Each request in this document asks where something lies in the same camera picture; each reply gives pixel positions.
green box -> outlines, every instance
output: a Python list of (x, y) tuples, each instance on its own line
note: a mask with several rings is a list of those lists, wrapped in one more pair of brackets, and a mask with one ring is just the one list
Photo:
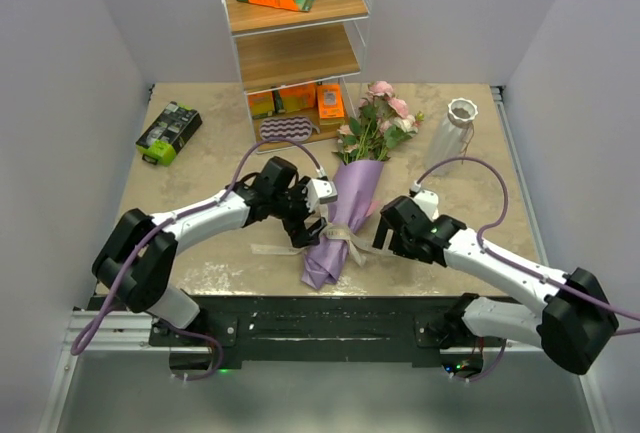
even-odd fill
[(169, 166), (201, 124), (200, 113), (172, 101), (136, 141), (136, 148), (144, 161)]

white vase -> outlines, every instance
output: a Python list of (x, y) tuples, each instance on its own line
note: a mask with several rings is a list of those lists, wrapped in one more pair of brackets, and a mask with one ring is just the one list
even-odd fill
[[(473, 120), (478, 116), (478, 107), (470, 100), (456, 98), (449, 103), (447, 114), (438, 125), (424, 159), (424, 167), (431, 168), (454, 156), (460, 156), (473, 136)], [(455, 162), (441, 166), (433, 175), (447, 174)]]

table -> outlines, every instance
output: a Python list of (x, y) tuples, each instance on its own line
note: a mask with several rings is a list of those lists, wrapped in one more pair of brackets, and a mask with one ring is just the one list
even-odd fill
[[(351, 85), (357, 94), (358, 85)], [(505, 177), (510, 210), (503, 225), (487, 238), (515, 253), (536, 260), (519, 184), (495, 109), (491, 90), (480, 84), (396, 84), (399, 97), (410, 110), (425, 113), (426, 120), (416, 138), (392, 152), (376, 191), (376, 199), (388, 202), (407, 194), (423, 171), (423, 158), (435, 128), (453, 98), (464, 97), (478, 105), (475, 137), (468, 154), (495, 166)], [(237, 84), (161, 83), (153, 90), (144, 128), (169, 101), (178, 101), (200, 111), (203, 125), (169, 167), (153, 166), (134, 158), (120, 213), (140, 208), (145, 213), (173, 210), (207, 198), (222, 189), (251, 146), (251, 124)], [(331, 151), (335, 140), (309, 145), (331, 176), (338, 159)], [(278, 155), (298, 166), (301, 174), (313, 176), (310, 160), (297, 148), (253, 155), (244, 172), (259, 171), (266, 160)], [(446, 177), (427, 180), (425, 185), (440, 197), (440, 212), (464, 221), (474, 229), (498, 217), (501, 190), (492, 174), (472, 163), (458, 164)], [(372, 238), (379, 214), (374, 213), (358, 233)], [(459, 295), (477, 292), (496, 294), (490, 285), (452, 269), (402, 258), (369, 255), (360, 268), (348, 259), (340, 281), (316, 292), (300, 281), (302, 256), (253, 255), (250, 244), (288, 246), (289, 238), (279, 221), (268, 219), (249, 228), (218, 235), (182, 253), (175, 261), (171, 282), (190, 294), (199, 295)]]

purple zigzag pouch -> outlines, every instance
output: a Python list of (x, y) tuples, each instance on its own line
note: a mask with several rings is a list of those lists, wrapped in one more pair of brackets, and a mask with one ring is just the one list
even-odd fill
[(320, 133), (320, 128), (306, 116), (269, 118), (260, 125), (260, 136), (263, 140), (280, 136), (292, 141), (305, 141), (309, 139), (313, 130)]

flower bouquet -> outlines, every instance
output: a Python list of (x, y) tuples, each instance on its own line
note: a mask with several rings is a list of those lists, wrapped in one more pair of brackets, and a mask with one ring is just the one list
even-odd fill
[[(338, 151), (342, 164), (333, 178), (338, 200), (328, 205), (328, 221), (352, 233), (362, 227), (371, 214), (373, 194), (389, 152), (413, 138), (424, 119), (412, 115), (404, 100), (396, 97), (386, 81), (369, 84), (359, 105), (358, 118), (338, 130)], [(319, 289), (335, 284), (347, 259), (349, 245), (344, 240), (322, 237), (320, 244), (305, 254), (302, 281)]]

